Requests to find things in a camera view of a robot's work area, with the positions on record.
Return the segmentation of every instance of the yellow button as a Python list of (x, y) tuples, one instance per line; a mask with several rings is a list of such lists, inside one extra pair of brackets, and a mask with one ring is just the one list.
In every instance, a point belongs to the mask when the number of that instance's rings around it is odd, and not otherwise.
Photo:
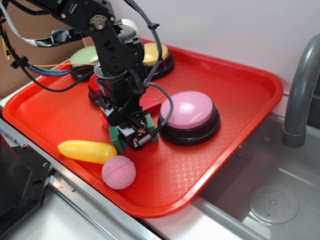
[[(165, 60), (169, 55), (169, 50), (166, 45), (161, 44), (162, 46), (162, 59)], [(150, 42), (144, 44), (144, 59), (143, 62), (149, 67), (156, 64), (158, 59), (158, 48), (155, 42)]]

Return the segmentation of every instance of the plastic tray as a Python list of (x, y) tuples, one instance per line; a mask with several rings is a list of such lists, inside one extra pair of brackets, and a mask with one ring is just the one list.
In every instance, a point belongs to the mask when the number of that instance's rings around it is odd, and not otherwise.
[[(88, 98), (88, 83), (64, 93), (52, 93), (35, 84), (16, 94), (4, 107), (3, 116), (93, 188), (128, 214), (156, 218), (178, 211), (192, 201), (231, 154), (269, 114), (283, 96), (281, 81), (266, 71), (170, 47), (175, 68), (156, 80), (171, 95), (200, 91), (211, 97), (221, 116), (218, 133), (205, 143), (176, 146), (159, 136), (140, 151), (128, 147), (123, 155), (136, 166), (134, 183), (113, 190), (102, 180), (101, 164), (64, 157), (57, 149), (76, 139), (110, 143), (102, 113)], [(42, 77), (51, 88), (64, 88), (74, 80)], [(166, 97), (153, 87), (146, 95)], [(152, 116), (154, 122), (158, 115)]]

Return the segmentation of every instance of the yellow banana toy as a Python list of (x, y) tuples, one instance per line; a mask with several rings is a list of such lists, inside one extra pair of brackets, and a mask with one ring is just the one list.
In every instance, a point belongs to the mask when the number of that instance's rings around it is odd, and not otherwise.
[(113, 145), (95, 141), (68, 140), (60, 143), (57, 148), (68, 158), (96, 164), (105, 164), (117, 155)]

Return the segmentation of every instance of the textured pink ball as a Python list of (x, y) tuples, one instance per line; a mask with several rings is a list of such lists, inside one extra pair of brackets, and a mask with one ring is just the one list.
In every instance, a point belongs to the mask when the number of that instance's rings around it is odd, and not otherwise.
[(102, 179), (110, 188), (121, 190), (129, 187), (136, 178), (135, 164), (125, 156), (114, 156), (102, 167)]

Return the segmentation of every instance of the faucet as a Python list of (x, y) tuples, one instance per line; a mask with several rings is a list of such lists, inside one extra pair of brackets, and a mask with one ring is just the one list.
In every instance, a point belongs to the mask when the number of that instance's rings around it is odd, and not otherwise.
[(282, 128), (282, 142), (291, 148), (305, 144), (311, 101), (320, 74), (320, 34), (305, 47), (296, 69)]

